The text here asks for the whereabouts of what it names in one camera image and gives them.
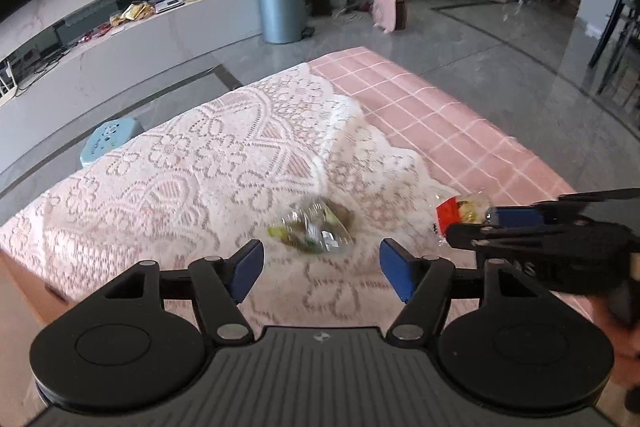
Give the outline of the person's right hand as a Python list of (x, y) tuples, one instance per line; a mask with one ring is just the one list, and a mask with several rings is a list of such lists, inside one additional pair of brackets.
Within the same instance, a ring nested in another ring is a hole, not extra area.
[(614, 348), (614, 369), (601, 404), (623, 425), (639, 425), (639, 325), (625, 325), (604, 298), (589, 297), (592, 321)]

